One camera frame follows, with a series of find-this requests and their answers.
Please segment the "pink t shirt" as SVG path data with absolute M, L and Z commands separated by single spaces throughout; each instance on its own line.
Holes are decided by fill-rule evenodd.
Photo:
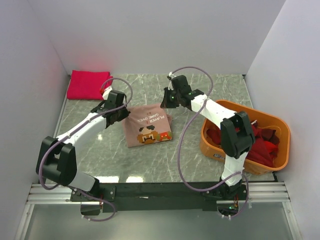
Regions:
M 160 103 L 128 107 L 128 117 L 121 121 L 127 147 L 171 141 L 172 116 Z

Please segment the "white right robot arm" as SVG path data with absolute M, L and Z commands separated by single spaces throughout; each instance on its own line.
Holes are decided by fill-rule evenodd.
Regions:
M 164 88 L 162 109 L 185 107 L 220 129 L 220 147 L 225 153 L 224 169 L 219 183 L 201 192 L 217 194 L 220 199 L 232 199 L 242 189 L 245 159 L 256 140 L 248 114 L 223 107 L 201 90 L 193 90 L 185 75 L 169 73 L 167 78 L 169 85 Z

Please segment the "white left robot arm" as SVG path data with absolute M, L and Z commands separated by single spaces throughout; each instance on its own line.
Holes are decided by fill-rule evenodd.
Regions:
M 99 198 L 100 181 L 78 169 L 77 150 L 95 134 L 129 116 L 126 100 L 125 93 L 111 90 L 76 126 L 56 138 L 47 136 L 41 143 L 35 170 L 39 180 L 45 178 L 81 190 L 88 201 Z

